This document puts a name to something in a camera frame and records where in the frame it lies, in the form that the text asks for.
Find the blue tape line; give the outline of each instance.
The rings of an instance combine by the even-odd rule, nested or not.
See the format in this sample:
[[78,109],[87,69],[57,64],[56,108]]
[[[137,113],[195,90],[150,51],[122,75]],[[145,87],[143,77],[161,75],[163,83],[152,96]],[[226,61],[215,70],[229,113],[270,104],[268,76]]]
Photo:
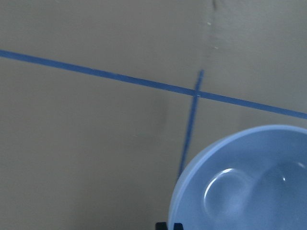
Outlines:
[[128,83],[148,86],[151,88],[156,88],[156,89],[161,89],[161,90],[168,90],[168,91],[191,95],[191,96],[194,93],[194,90],[187,89],[184,87],[164,84],[164,83],[160,83],[160,82],[156,82],[152,80],[144,80],[140,78],[129,77],[126,75],[115,74],[115,73],[111,73],[111,72],[107,72],[103,70],[91,69],[88,67],[82,67],[78,65],[68,64],[68,63],[64,63],[60,61],[53,61],[53,60],[40,58],[40,57],[34,57],[30,55],[25,55],[25,54],[18,54],[18,53],[14,53],[10,51],[5,51],[5,50],[0,50],[0,57],[10,58],[10,59],[19,60],[19,61],[26,61],[26,62],[54,67],[58,69],[70,70],[70,71],[74,71],[78,73],[85,73],[85,74],[89,74],[93,76],[109,78],[109,79],[114,79],[118,81],[124,81]]
[[[60,61],[53,61],[53,60],[40,58],[40,57],[34,57],[34,56],[30,56],[30,55],[25,55],[25,54],[14,53],[14,52],[1,50],[1,49],[0,49],[0,57],[30,62],[30,63],[35,63],[35,64],[40,64],[40,65],[54,67],[54,68],[58,68],[58,69],[75,71],[75,72],[79,72],[79,73],[89,74],[89,75],[103,77],[103,78],[114,79],[114,80],[118,80],[118,81],[129,82],[129,83],[143,85],[143,86],[161,89],[161,90],[168,90],[168,91],[171,91],[171,92],[177,92],[177,93],[190,95],[190,96],[194,95],[194,90],[184,88],[184,87],[164,84],[164,83],[160,83],[160,82],[156,82],[156,81],[152,81],[152,80],[144,80],[144,79],[140,79],[140,78],[129,77],[129,76],[125,76],[125,75],[106,72],[106,71],[103,71],[103,70],[91,69],[91,68],[87,68],[87,67],[68,64],[68,63],[64,63],[64,62],[60,62]],[[302,112],[297,112],[297,111],[288,110],[288,109],[282,109],[282,108],[279,108],[279,107],[274,107],[274,106],[255,103],[255,102],[249,102],[249,101],[245,101],[245,100],[241,100],[241,99],[237,99],[237,98],[232,98],[232,97],[226,97],[226,96],[222,96],[222,95],[218,95],[218,94],[214,94],[214,93],[209,93],[209,92],[199,92],[199,95],[200,95],[201,98],[205,98],[205,99],[210,99],[210,100],[215,100],[215,101],[220,101],[220,102],[225,102],[225,103],[230,103],[230,104],[236,104],[236,105],[254,108],[254,109],[259,109],[259,110],[264,110],[264,111],[268,111],[268,112],[272,112],[272,113],[283,114],[283,115],[293,116],[293,117],[297,117],[297,118],[307,119],[307,114],[302,113]]]
[[197,110],[197,102],[199,98],[199,92],[200,92],[200,86],[201,86],[202,79],[203,79],[203,70],[200,71],[197,83],[195,85],[195,91],[194,91],[194,95],[192,98],[192,105],[191,105],[190,115],[189,115],[189,122],[188,122],[185,142],[184,142],[180,166],[179,166],[178,178],[182,174],[185,163],[186,163],[187,153],[188,153],[190,142],[191,142],[191,136],[192,136],[193,126],[194,126],[195,114]]
[[283,114],[287,116],[293,116],[297,118],[302,118],[302,119],[307,119],[307,114],[302,113],[302,112],[297,112],[289,109],[282,109],[279,107],[275,106],[270,106],[266,104],[260,104],[256,102],[250,102],[250,101],[245,101],[237,98],[232,98],[232,97],[226,97],[214,93],[209,93],[209,92],[199,92],[199,95],[201,98],[206,98],[214,101],[219,101],[219,102],[225,102],[225,103],[230,103],[230,104],[236,104],[244,107],[249,107],[253,109],[259,109],[259,110],[264,110],[272,113],[277,113],[277,114]]

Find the floor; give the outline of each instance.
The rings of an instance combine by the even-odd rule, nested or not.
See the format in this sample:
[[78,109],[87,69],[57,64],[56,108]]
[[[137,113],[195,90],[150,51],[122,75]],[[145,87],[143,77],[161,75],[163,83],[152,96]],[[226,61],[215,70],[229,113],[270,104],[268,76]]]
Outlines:
[[[307,113],[304,0],[2,0],[0,50]],[[192,96],[0,57],[0,228],[167,221]],[[199,98],[189,162],[295,116]]]

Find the plastic bowl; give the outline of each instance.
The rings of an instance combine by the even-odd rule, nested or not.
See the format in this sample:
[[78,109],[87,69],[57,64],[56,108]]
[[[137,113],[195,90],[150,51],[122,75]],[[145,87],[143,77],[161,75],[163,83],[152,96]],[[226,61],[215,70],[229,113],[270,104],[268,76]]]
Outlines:
[[307,229],[307,130],[260,126],[210,145],[180,176],[168,227]]

